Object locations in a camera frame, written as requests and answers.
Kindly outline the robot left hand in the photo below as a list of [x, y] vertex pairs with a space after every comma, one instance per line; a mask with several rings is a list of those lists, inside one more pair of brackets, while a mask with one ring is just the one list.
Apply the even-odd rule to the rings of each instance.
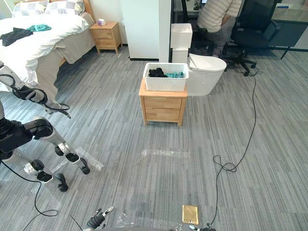
[[94, 215], [90, 217], [87, 221], [86, 228], [84, 231], [94, 231], [98, 228], [106, 219], [106, 217], [114, 210], [114, 206], [108, 207], [106, 210], [101, 208], [97, 209], [94, 212]]

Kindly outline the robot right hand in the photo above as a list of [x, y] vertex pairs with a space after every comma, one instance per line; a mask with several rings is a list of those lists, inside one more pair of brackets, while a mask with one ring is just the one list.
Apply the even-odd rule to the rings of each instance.
[[198, 228], [196, 227], [195, 225], [193, 224], [189, 224], [189, 228], [192, 230], [192, 231], [216, 231], [215, 228], [212, 228], [211, 226], [207, 226], [205, 228]]

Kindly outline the silver black robot hand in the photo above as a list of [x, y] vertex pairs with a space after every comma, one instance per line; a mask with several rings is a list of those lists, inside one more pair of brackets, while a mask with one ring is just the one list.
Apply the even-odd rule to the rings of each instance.
[[71, 118], [70, 114], [67, 112], [69, 106], [67, 106], [68, 108], [62, 108], [62, 104], [60, 104], [60, 108], [51, 107], [52, 101], [49, 100], [47, 94], [42, 89], [29, 88], [27, 86], [23, 86], [21, 89], [12, 87], [12, 92], [19, 99], [29, 100], [43, 106], [45, 111], [50, 115], [56, 112], [60, 112], [66, 115], [68, 118]]

